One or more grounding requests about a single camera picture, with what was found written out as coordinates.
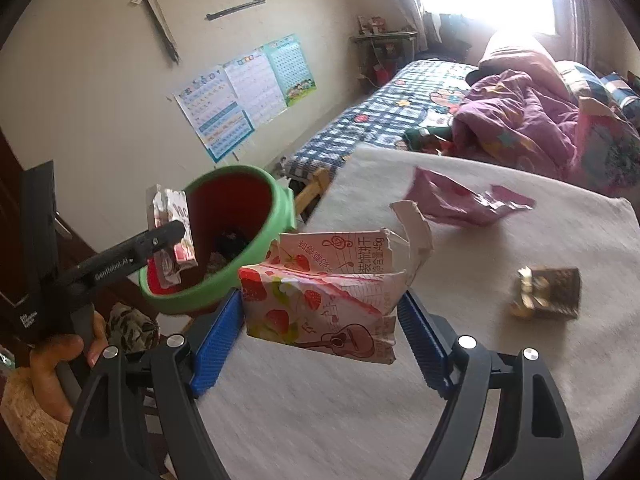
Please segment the person left hand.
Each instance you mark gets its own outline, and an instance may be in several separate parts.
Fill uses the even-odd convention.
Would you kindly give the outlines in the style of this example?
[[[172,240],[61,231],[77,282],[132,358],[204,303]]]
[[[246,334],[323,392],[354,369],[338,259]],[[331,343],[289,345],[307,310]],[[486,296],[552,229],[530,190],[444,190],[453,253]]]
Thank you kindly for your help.
[[[43,411],[54,419],[68,424],[73,408],[63,391],[56,367],[83,354],[90,367],[94,367],[103,350],[108,346],[106,322],[99,312],[93,313],[93,340],[87,351],[84,342],[75,334],[56,335],[30,352],[29,365],[34,395]]]

